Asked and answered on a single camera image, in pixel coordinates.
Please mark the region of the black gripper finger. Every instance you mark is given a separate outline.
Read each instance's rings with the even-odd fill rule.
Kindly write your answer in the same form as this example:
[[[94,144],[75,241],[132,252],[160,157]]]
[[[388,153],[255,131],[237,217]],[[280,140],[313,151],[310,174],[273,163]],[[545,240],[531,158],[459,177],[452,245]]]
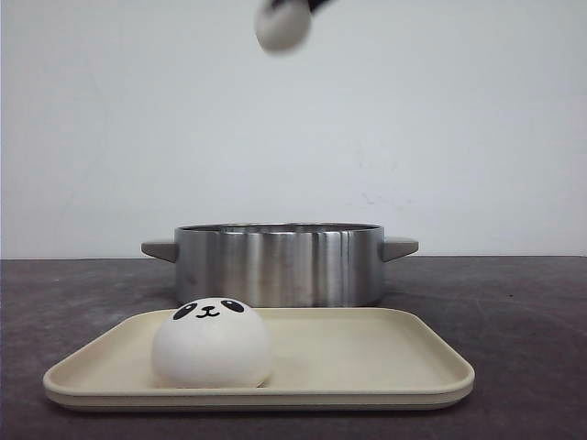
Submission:
[[[318,9],[331,2],[332,0],[307,0],[308,7],[311,12],[316,12]]]
[[[277,10],[285,5],[289,5],[293,2],[293,0],[271,0],[269,2],[269,8],[271,10]]]

